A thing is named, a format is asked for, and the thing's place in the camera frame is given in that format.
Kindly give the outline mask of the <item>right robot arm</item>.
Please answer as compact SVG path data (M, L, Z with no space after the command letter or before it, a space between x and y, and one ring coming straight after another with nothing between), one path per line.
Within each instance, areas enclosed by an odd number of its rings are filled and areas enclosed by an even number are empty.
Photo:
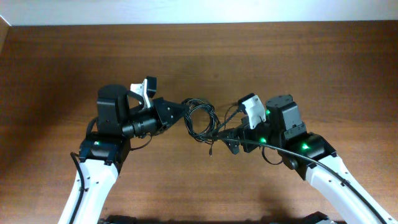
M242 123L216 131L212 140L223 141L233 154L276 150L282 163L317 189L346 223L397 223L353 177L335 148L307 131L292 95L263 103L250 94L239 100L238 110L245 114Z

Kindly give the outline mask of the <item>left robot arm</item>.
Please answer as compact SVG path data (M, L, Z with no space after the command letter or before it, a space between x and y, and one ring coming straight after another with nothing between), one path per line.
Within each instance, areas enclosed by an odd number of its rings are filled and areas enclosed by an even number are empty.
M90 121L79 152L71 154L76 177L60 223L96 223L133 151L131 139L162 134L187 114L187 105L154 98L155 92L146 82L99 90L98 115Z

